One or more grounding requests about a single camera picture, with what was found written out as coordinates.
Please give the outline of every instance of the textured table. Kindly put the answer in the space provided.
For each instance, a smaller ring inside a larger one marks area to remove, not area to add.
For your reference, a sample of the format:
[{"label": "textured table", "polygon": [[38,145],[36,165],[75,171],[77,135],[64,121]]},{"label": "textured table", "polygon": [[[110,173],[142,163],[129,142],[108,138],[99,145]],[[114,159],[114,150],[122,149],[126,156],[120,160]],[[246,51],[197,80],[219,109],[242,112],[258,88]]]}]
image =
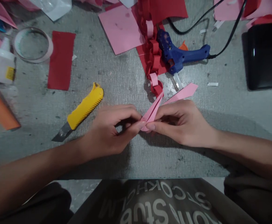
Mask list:
[{"label": "textured table", "polygon": [[[178,20],[176,26],[185,30],[207,9],[212,0],[187,1],[189,18]],[[93,82],[102,85],[105,96],[99,107],[132,103],[144,114],[154,101],[136,49],[115,56],[98,18],[98,11],[88,4],[74,3],[72,10],[56,22],[42,12],[28,12],[11,4],[11,12],[22,21],[19,29],[38,27],[49,35],[53,30],[76,33],[69,91],[47,89],[48,63],[29,64],[17,58],[14,81],[17,96],[6,96],[22,127],[0,134],[0,164],[59,145],[51,139],[66,121],[67,115],[90,92]],[[225,22],[212,32],[212,13],[186,36],[178,36],[165,24],[177,46],[185,40],[190,50],[204,44],[211,54],[218,53],[230,35],[234,22]],[[216,128],[272,140],[272,90],[247,90],[242,28],[225,52],[216,59],[184,66],[180,78],[183,85],[199,85],[191,97],[206,120]],[[208,32],[200,35],[201,29]],[[168,74],[159,76],[167,100],[175,93]],[[217,87],[207,86],[218,82]],[[90,127],[97,109],[73,132],[67,141],[82,136]],[[237,163],[210,149],[188,148],[164,136],[151,137],[141,133],[121,154],[98,159],[78,167],[65,179],[103,178],[172,178],[226,176],[241,169]]]}]

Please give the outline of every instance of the phone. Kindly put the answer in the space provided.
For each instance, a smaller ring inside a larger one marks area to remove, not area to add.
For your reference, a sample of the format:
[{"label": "phone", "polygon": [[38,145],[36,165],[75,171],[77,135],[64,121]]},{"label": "phone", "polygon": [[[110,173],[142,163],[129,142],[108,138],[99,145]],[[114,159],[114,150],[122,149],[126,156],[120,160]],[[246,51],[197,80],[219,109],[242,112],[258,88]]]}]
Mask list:
[{"label": "phone", "polygon": [[247,38],[248,88],[272,88],[272,23],[252,26]]}]

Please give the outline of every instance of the fingernail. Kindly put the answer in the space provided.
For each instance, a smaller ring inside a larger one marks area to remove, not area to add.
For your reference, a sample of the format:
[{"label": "fingernail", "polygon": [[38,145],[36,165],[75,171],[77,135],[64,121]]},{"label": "fingernail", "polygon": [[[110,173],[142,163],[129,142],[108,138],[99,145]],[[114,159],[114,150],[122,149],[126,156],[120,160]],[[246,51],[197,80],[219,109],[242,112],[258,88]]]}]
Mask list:
[{"label": "fingernail", "polygon": [[143,127],[145,127],[145,125],[146,125],[146,121],[140,121],[140,122],[138,123],[138,127],[139,127],[140,129],[142,129]]},{"label": "fingernail", "polygon": [[154,124],[151,124],[151,123],[148,123],[147,125],[146,125],[146,127],[147,127],[147,129],[149,129],[149,130],[155,130],[155,125]]}]

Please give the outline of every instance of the hand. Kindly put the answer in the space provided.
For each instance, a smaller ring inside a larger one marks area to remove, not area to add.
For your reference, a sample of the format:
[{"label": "hand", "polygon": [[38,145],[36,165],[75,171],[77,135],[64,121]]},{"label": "hand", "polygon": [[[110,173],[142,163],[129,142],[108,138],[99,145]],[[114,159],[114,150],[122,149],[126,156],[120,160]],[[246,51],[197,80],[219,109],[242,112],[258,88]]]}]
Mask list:
[{"label": "hand", "polygon": [[155,120],[146,125],[149,130],[167,135],[182,145],[211,148],[215,144],[216,129],[207,123],[191,100],[159,107]]},{"label": "hand", "polygon": [[[85,161],[121,153],[146,125],[145,121],[140,121],[141,118],[131,104],[100,108],[89,132],[79,139]],[[127,123],[127,129],[119,134],[115,126],[125,119],[132,119],[135,123]]]}]

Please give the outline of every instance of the white bottle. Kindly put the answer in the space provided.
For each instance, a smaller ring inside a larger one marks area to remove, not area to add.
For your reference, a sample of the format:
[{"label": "white bottle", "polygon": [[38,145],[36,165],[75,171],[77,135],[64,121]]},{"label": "white bottle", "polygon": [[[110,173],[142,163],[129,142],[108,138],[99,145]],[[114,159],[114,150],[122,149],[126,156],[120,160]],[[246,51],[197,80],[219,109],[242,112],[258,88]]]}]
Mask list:
[{"label": "white bottle", "polygon": [[12,84],[15,72],[15,55],[10,52],[8,38],[4,38],[0,47],[0,82]]}]

